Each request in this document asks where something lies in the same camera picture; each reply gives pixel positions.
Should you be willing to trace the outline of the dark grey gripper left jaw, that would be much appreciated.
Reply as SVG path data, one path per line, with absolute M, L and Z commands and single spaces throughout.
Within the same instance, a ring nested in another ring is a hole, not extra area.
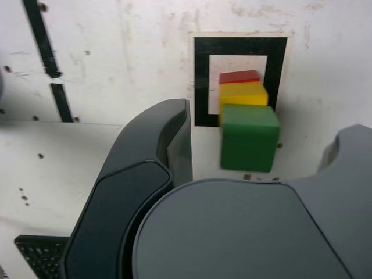
M 145 215 L 192 179 L 189 100 L 165 100 L 132 119 L 112 145 L 71 234 L 64 278 L 131 278 Z

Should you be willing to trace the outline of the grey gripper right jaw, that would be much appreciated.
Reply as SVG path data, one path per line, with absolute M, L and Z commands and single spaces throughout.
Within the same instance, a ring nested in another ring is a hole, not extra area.
M 370 278 L 371 129 L 341 130 L 333 161 L 287 182 L 199 180 L 143 219 L 134 278 Z

